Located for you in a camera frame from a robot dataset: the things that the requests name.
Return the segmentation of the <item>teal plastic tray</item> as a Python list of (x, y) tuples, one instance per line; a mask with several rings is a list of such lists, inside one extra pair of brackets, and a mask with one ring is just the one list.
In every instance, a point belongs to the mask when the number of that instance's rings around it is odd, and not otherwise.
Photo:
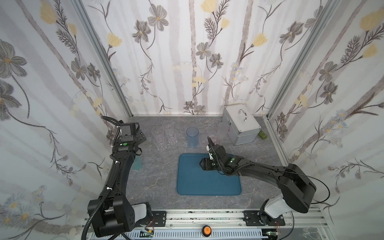
[(242, 192), (238, 176), (228, 177), (216, 170), (204, 171), (200, 161), (208, 154), (182, 154), (178, 163), (177, 192), (183, 196), (238, 196)]

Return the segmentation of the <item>blue plastic tumbler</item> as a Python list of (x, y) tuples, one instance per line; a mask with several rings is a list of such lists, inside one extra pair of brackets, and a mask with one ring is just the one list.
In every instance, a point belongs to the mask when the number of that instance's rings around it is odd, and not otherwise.
[(199, 130), (196, 127), (188, 127), (186, 130), (187, 144), (189, 148), (196, 148), (199, 144)]

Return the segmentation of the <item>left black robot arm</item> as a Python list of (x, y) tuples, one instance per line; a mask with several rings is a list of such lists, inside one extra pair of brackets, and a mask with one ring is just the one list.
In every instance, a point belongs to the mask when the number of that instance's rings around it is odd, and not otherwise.
[(99, 197), (88, 204), (89, 219), (85, 223), (81, 238), (87, 239), (88, 231), (93, 228), (100, 237), (118, 237), (131, 232), (136, 225), (145, 226), (154, 221), (148, 202), (132, 205), (127, 199), (127, 183), (131, 167), (137, 156), (142, 154), (140, 144), (146, 136), (139, 123), (124, 123), (111, 117), (102, 117), (118, 129), (110, 159), (112, 167)]

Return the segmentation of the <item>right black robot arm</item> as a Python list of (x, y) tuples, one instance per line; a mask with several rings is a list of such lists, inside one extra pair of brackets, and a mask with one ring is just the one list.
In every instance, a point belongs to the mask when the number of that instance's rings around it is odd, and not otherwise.
[[(331, 196), (330, 188), (323, 181), (306, 175), (295, 164), (272, 166), (253, 162), (242, 156), (229, 154), (224, 146), (215, 144), (210, 137), (207, 139), (206, 149), (209, 156), (201, 160), (202, 170), (218, 171), (228, 177), (250, 177), (280, 189), (281, 193), (278, 196), (265, 200), (260, 207), (256, 214), (257, 224), (270, 226), (281, 219), (283, 214), (292, 211), (306, 214), (311, 205), (324, 203)], [(328, 196), (325, 200), (313, 201), (317, 187), (312, 180), (326, 187)]]

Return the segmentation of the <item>frosted clear cup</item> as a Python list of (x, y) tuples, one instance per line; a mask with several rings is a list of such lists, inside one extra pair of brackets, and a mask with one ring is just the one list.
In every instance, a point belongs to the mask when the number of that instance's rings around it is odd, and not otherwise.
[(205, 148), (209, 142), (208, 142), (208, 134), (201, 134), (199, 135), (199, 146), (202, 148)]

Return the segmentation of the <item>clear faceted glass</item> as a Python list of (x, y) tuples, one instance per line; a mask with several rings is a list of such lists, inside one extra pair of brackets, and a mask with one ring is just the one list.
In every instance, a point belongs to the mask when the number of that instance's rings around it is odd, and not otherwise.
[(178, 133), (174, 127), (174, 123), (172, 121), (166, 121), (163, 123), (163, 127), (165, 129), (166, 138), (170, 145), (175, 145), (178, 143)]
[(154, 136), (154, 144), (158, 151), (163, 152), (167, 149), (167, 138), (165, 130), (161, 126), (153, 127), (152, 134)]

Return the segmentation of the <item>silver aluminium case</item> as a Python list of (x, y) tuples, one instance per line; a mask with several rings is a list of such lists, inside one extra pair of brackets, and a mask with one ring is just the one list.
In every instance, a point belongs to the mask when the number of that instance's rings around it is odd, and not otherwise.
[(225, 106), (222, 122), (227, 125), (228, 135), (235, 146), (253, 142), (261, 130), (245, 104)]

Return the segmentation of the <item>green small object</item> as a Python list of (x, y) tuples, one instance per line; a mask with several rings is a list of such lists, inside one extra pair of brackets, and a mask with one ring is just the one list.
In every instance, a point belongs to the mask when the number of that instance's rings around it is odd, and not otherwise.
[(267, 136), (267, 135), (264, 133), (264, 131), (262, 131), (262, 130), (259, 131), (258, 136), (259, 136), (261, 139), (263, 139), (263, 140), (265, 140), (265, 139), (268, 138), (268, 136)]

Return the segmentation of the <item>orange emergency button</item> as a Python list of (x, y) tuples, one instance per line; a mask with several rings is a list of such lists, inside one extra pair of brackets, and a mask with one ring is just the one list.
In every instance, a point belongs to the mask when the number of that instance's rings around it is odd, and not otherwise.
[(208, 225), (203, 226), (202, 228), (203, 237), (208, 238), (211, 236), (211, 234), (212, 234), (212, 228)]

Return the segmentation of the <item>aluminium mounting rail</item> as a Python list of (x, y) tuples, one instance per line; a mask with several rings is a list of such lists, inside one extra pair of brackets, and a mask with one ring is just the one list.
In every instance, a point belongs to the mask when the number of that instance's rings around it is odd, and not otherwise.
[[(257, 209), (154, 210), (146, 227), (116, 237), (118, 240), (333, 240), (323, 214), (312, 208), (306, 214), (289, 212), (270, 226), (257, 224)], [(203, 226), (212, 228), (210, 237)]]

